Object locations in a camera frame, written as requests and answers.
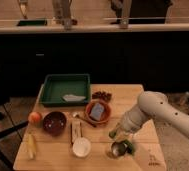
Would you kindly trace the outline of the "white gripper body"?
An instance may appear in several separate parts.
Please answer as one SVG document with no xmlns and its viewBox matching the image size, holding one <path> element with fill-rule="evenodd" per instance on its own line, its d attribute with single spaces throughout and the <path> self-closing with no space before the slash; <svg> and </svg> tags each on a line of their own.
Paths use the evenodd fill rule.
<svg viewBox="0 0 189 171">
<path fill-rule="evenodd" d="M 136 133 L 142 127 L 143 121 L 133 115 L 123 115 L 116 126 L 110 131 L 110 138 L 116 142 L 121 142 Z"/>
</svg>

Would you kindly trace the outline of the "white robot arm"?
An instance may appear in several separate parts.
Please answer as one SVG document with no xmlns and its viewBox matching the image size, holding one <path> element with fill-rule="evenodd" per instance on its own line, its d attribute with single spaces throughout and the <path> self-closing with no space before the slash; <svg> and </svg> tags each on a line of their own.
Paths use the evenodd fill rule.
<svg viewBox="0 0 189 171">
<path fill-rule="evenodd" d="M 123 140 L 125 136 L 138 132 L 153 118 L 170 123 L 189 139 L 189 115 L 170 105 L 165 94 L 153 91 L 144 91 L 138 96 L 137 103 L 122 115 L 117 125 L 109 132 L 109 137 Z"/>
</svg>

